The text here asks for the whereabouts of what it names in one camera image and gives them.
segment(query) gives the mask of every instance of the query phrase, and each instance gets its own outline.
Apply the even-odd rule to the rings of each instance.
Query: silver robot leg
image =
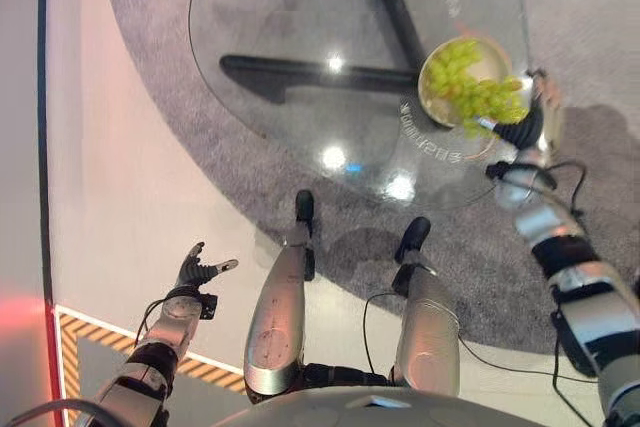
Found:
[[[289,390],[303,367],[304,281],[314,266],[311,218],[300,215],[300,194],[296,209],[296,224],[262,287],[247,338],[244,376],[254,403]]]
[[[414,245],[408,252],[401,246],[400,255],[396,255],[402,266],[393,288],[407,303],[391,377],[396,385],[457,396],[460,389],[458,318],[442,281],[420,254],[421,244]]]

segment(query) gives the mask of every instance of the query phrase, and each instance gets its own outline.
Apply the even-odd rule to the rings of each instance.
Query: black cable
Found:
[[[140,334],[142,333],[143,327],[149,330],[147,319],[153,313],[156,307],[175,297],[193,297],[196,299],[200,299],[200,293],[198,291],[193,291],[190,288],[176,288],[172,292],[169,292],[169,294],[165,298],[154,300],[149,305],[147,305],[147,308],[144,311],[144,315],[142,316],[140,326],[138,327],[138,331],[136,332],[136,340],[133,343],[134,348],[138,346],[138,342],[140,341]]]
[[[506,370],[508,372],[516,372],[516,373],[519,373],[519,374],[548,375],[549,377],[553,377],[553,373],[552,372],[545,372],[543,370],[515,369],[513,367],[505,367],[503,365],[494,364],[492,362],[489,362],[488,360],[484,360],[482,357],[480,357],[478,354],[476,354],[473,350],[471,350],[471,347],[469,347],[467,345],[467,343],[462,339],[462,337],[458,336],[458,339],[460,340],[460,343],[464,346],[464,348],[467,349],[472,356],[474,356],[477,360],[479,360],[483,364],[487,364],[487,365],[489,365],[491,367],[494,367],[496,369]],[[597,380],[576,379],[575,377],[566,377],[564,375],[558,375],[558,378],[559,379],[570,380],[572,382],[581,382],[583,384],[597,384],[598,383]]]
[[[582,222],[580,222],[580,217],[584,214],[584,212],[582,212],[580,209],[577,208],[576,203],[577,203],[577,200],[578,200],[578,195],[580,194],[580,191],[581,191],[582,186],[584,184],[584,181],[587,178],[587,166],[585,164],[583,164],[582,162],[579,162],[577,160],[567,160],[565,162],[560,162],[559,164],[555,164],[555,165],[552,165],[551,167],[548,167],[546,169],[541,169],[541,170],[544,170],[545,172],[551,172],[553,170],[560,169],[560,168],[563,168],[563,167],[568,167],[568,166],[577,167],[578,169],[580,169],[580,179],[578,180],[578,183],[574,187],[573,193],[571,194],[571,204],[570,205],[567,205],[565,202],[560,200],[557,196],[555,196],[554,194],[552,194],[548,190],[538,189],[537,187],[534,187],[533,185],[525,185],[525,184],[521,184],[519,182],[513,182],[512,180],[505,179],[504,177],[500,177],[498,180],[500,180],[501,182],[504,182],[505,184],[509,184],[509,185],[513,185],[514,187],[518,187],[520,189],[530,190],[531,192],[535,192],[536,194],[542,195],[543,197],[546,197],[546,198],[552,200],[556,204],[561,205],[562,207],[564,207],[567,210],[567,212],[569,212],[576,219],[576,221],[578,221],[578,223],[580,223],[580,226],[584,228],[585,227],[584,224],[582,224]]]
[[[125,424],[104,407],[85,399],[59,399],[41,404],[15,416],[4,424],[3,427],[17,427],[41,415],[48,414],[49,412],[58,412],[60,410],[78,410],[85,414],[92,415],[103,427],[125,427]]]
[[[369,308],[369,303],[373,299],[377,299],[378,297],[384,297],[385,295],[398,295],[395,292],[382,292],[380,294],[373,294],[371,297],[367,299],[367,302],[364,304],[364,314],[362,314],[362,338],[364,340],[364,351],[367,354],[367,362],[369,362],[369,368],[371,369],[371,373],[375,374],[376,371],[373,369],[373,363],[371,362],[371,354],[369,353],[369,343],[367,342],[367,309]]]
[[[369,308],[369,303],[378,298],[378,297],[383,297],[385,295],[398,295],[395,292],[382,292],[379,294],[374,294],[371,297],[369,297],[366,301],[366,303],[364,304],[364,314],[362,316],[362,338],[364,339],[364,350],[365,353],[367,355],[367,362],[369,363],[369,368],[371,369],[371,373],[375,374],[375,370],[373,369],[373,363],[371,362],[371,354],[369,352],[369,343],[367,341],[367,310]],[[544,372],[542,370],[525,370],[525,369],[516,369],[513,367],[505,367],[502,365],[498,365],[498,364],[494,364],[492,362],[489,362],[487,360],[484,360],[482,357],[480,357],[478,354],[476,354],[471,347],[469,347],[469,345],[462,339],[461,336],[458,336],[458,339],[460,340],[460,343],[462,343],[462,345],[464,346],[465,349],[467,349],[469,351],[469,353],[475,357],[478,361],[482,362],[483,364],[486,364],[490,367],[494,367],[496,369],[500,369],[500,370],[506,370],[508,372],[515,372],[515,373],[520,373],[520,374],[535,374],[535,375],[548,375],[550,377],[553,377],[553,373],[551,372]],[[597,384],[598,382],[596,380],[585,380],[585,379],[577,379],[575,377],[567,377],[564,375],[557,375],[557,377],[559,379],[565,379],[565,380],[570,380],[572,382],[580,382],[583,384]]]
[[[551,172],[552,170],[561,169],[563,167],[576,167],[580,170],[580,179],[578,183],[573,189],[573,193],[571,194],[571,209],[570,212],[577,217],[580,217],[583,212],[576,207],[576,201],[578,199],[578,194],[580,193],[580,189],[582,189],[582,185],[584,181],[587,179],[587,166],[578,161],[578,160],[566,160],[564,162],[560,162],[558,164],[552,165],[551,167],[545,169],[547,172]]]
[[[576,409],[571,402],[569,402],[569,399],[567,399],[564,396],[564,394],[560,392],[560,389],[558,388],[558,378],[560,377],[558,375],[558,371],[560,370],[560,336],[559,335],[556,335],[556,346],[554,348],[554,355],[555,355],[555,363],[553,366],[553,380],[551,381],[553,390],[556,391],[556,394],[558,394],[558,397],[562,399],[562,401],[567,405],[567,407],[569,407],[573,411],[573,413],[576,414],[580,418],[580,420],[582,420],[582,422],[584,422],[585,425],[587,425],[588,427],[593,427],[593,424],[591,424],[591,422],[589,422],[580,413],[580,411]]]

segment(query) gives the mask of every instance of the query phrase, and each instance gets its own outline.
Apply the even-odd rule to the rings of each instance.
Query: glass table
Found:
[[[498,42],[526,78],[522,0],[191,0],[189,32],[231,113],[364,195],[457,207],[492,188],[487,164],[514,158],[431,121],[417,79],[429,52],[464,34]]]

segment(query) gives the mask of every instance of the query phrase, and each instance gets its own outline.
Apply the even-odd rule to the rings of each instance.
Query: green grapes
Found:
[[[501,82],[477,80],[466,72],[482,55],[474,39],[450,42],[427,66],[428,88],[433,95],[448,100],[462,119],[465,135],[487,135],[473,118],[489,117],[497,122],[515,124],[526,115],[518,91],[522,82],[508,76]]]

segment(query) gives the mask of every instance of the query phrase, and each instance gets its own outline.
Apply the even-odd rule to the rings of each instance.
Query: hazard stripe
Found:
[[[61,381],[64,383],[64,391],[68,398],[81,396],[80,376],[82,375],[82,366],[78,362],[78,339],[83,338],[92,342],[99,342],[127,355],[133,351],[134,339],[100,325],[78,319],[73,315],[59,314],[58,326],[60,328],[60,350],[62,353],[61,372],[63,375]],[[242,375],[192,359],[189,354],[180,362],[178,373],[233,392],[246,393]],[[77,418],[78,412],[69,410],[68,426],[73,425]]]

